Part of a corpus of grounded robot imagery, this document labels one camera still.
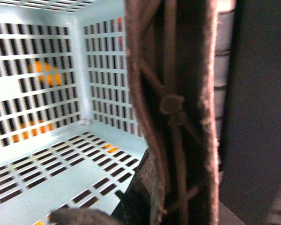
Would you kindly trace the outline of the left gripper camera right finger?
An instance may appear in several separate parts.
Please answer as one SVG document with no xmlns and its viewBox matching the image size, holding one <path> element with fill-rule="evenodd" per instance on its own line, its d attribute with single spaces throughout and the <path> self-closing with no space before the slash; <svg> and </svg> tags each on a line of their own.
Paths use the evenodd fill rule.
<svg viewBox="0 0 281 225">
<path fill-rule="evenodd" d="M 220 201 L 263 225 L 281 183 L 281 0 L 239 0 L 231 48 Z"/>
</svg>

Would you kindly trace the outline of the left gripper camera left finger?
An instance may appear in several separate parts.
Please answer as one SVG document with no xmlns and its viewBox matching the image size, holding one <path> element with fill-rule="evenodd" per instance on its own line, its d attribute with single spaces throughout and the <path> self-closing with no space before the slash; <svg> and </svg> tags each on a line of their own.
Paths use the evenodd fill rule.
<svg viewBox="0 0 281 225">
<path fill-rule="evenodd" d="M 117 219 L 100 210 L 60 208 L 50 213 L 49 223 L 57 225 L 121 225 Z"/>
</svg>

